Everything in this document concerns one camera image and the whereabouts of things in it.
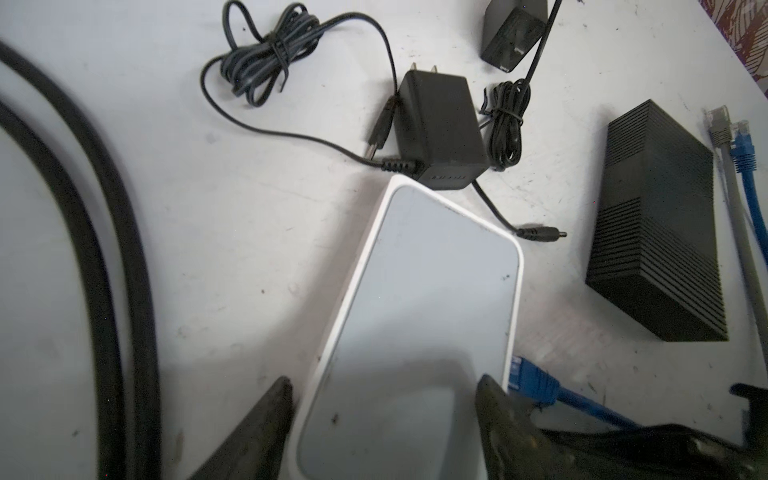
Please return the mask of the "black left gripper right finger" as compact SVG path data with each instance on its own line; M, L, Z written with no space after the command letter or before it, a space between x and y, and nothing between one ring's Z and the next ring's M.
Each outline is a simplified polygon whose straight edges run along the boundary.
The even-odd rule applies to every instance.
M574 479L573 462L530 419L532 401L490 375L477 384L475 410L489 479Z

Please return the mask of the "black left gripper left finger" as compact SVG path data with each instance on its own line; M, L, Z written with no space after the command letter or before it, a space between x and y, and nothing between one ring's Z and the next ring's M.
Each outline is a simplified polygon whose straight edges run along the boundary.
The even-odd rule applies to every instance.
M191 479L277 479L293 416L293 386L281 376Z

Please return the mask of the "black power adapter with cable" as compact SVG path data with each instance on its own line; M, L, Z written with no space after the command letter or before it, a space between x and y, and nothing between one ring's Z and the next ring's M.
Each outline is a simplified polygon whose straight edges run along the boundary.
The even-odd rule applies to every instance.
M207 87L208 72L217 66L232 94L259 108L275 88L285 86L292 64L312 55L327 31L351 21L372 26L380 36L386 34L364 13L346 12L322 22L300 2L289 4L274 28L262 34L242 2L227 1L222 27L229 50L204 65L200 87ZM406 175L432 190L464 189L489 169L465 78L411 69L392 81L393 92L371 128L363 155L306 134L278 130L271 134L322 145L363 165Z

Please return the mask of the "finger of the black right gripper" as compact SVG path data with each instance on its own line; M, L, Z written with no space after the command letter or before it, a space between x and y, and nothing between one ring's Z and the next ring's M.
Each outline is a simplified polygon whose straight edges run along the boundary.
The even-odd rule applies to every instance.
M745 444L727 442L683 425L586 434L546 430L570 474L589 479L765 479L767 390L737 383L746 399Z

